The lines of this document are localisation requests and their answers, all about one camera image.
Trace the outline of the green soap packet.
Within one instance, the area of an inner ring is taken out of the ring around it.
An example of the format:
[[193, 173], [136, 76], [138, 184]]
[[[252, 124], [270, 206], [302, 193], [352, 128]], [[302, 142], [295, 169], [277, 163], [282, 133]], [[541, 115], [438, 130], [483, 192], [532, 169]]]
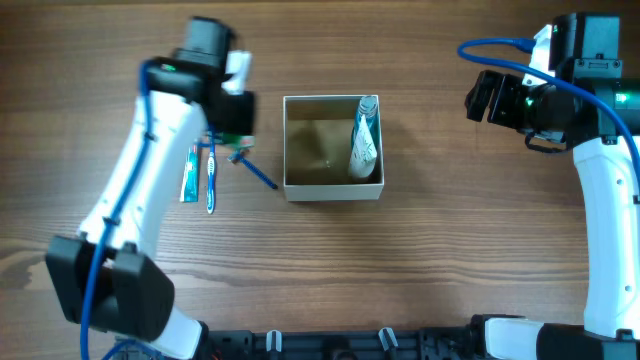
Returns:
[[215, 135], [215, 143], [217, 145], [223, 145], [234, 150], [242, 150], [254, 147], [255, 137], [253, 135], [217, 133]]

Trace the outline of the blue mouthwash bottle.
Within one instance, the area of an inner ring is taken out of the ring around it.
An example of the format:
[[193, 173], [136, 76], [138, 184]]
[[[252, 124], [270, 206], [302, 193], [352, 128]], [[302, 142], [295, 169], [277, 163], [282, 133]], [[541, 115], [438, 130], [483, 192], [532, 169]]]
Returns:
[[361, 124], [361, 117], [365, 116], [367, 128], [371, 134], [373, 144], [379, 149], [380, 140], [380, 114], [379, 101], [374, 95], [363, 96], [358, 103], [354, 118], [354, 127], [351, 134], [351, 145], [354, 145], [356, 133]]

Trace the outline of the white lotion tube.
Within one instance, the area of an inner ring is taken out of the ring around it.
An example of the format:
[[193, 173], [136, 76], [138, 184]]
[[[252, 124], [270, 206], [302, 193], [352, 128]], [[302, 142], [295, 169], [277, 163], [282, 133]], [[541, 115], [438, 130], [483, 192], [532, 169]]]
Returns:
[[355, 182], [366, 182], [372, 175], [378, 158], [376, 144], [367, 125], [366, 116], [362, 115], [355, 132], [349, 175]]

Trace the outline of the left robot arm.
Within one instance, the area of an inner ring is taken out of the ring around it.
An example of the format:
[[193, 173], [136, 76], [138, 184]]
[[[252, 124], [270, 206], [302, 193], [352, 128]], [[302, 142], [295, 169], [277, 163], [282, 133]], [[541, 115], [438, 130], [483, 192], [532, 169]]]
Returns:
[[54, 237], [45, 263], [65, 318], [131, 339], [155, 355], [210, 359], [208, 326], [175, 303], [155, 264], [164, 213], [204, 135], [253, 145], [256, 97], [244, 87], [250, 55], [223, 22], [193, 17], [183, 45], [144, 61], [132, 126], [99, 200], [73, 237]]

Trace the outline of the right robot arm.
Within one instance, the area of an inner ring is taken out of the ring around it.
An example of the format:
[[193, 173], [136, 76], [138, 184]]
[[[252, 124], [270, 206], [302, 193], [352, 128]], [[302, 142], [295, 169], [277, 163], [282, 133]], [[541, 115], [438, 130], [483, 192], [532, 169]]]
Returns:
[[622, 74], [620, 19], [556, 17], [508, 45], [528, 64], [483, 58], [467, 116], [513, 129], [527, 148], [571, 154], [582, 188], [589, 284], [581, 325], [477, 315], [461, 353], [476, 359], [639, 355], [639, 83]]

